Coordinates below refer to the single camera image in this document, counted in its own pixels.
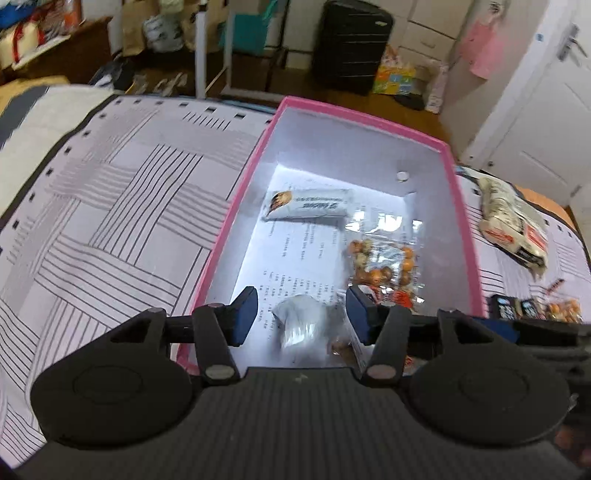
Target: bed sheet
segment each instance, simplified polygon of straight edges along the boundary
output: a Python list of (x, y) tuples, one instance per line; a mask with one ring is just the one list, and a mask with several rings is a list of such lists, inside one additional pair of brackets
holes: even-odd
[[(43, 127), (50, 112), (59, 118), (54, 88), (85, 98), (77, 125), (69, 116)], [(44, 443), (29, 398), (41, 371), (149, 307), (191, 310), (271, 117), (89, 90), (44, 92), (0, 151), (2, 171), (18, 167), (0, 225), (0, 456), (12, 466)], [(28, 147), (32, 125), (47, 134), (41, 148)], [(26, 165), (19, 148), (34, 153)]]

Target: black suitcase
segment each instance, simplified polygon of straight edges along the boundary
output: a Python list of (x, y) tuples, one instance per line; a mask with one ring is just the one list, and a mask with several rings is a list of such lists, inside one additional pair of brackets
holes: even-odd
[(367, 94), (374, 85), (394, 19), (361, 0), (329, 0), (324, 4), (312, 59), (321, 84)]

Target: cardboard box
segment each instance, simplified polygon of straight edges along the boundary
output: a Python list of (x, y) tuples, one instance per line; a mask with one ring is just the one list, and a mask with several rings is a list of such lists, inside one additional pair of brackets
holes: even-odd
[[(186, 0), (181, 14), (181, 28), (185, 46), (195, 51), (195, 19), (199, 10), (199, 2)], [(208, 53), (219, 51), (218, 25), (228, 19), (228, 7), (224, 6), (224, 0), (209, 0), (207, 2), (207, 49)]]

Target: white bed sheet with black lines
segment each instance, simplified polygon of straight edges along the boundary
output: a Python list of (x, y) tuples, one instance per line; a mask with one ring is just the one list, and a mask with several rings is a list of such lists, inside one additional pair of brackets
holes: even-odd
[(120, 97), (69, 138), (0, 232), (0, 456), (44, 443), (47, 367), (137, 313), (186, 314), (270, 116)]
[(540, 212), (548, 235), (548, 268), (541, 278), (534, 278), (529, 270), (482, 236), (478, 227), (482, 219), (478, 186), (462, 176), (456, 178), (462, 191), (479, 265), (485, 314), (490, 314), (486, 299), (491, 295), (501, 294), (521, 300), (544, 297), (546, 288), (562, 278), (564, 284), (548, 300), (559, 303), (577, 299), (581, 303), (584, 319), (591, 322), (591, 273), (582, 241), (577, 235), (551, 215)]

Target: pink clothing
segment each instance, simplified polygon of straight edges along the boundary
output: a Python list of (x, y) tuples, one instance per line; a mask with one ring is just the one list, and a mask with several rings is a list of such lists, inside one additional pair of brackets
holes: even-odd
[(460, 44), (460, 55), (470, 64), (470, 71), (485, 80), (500, 65), (504, 45), (496, 30), (496, 22), (477, 20)]

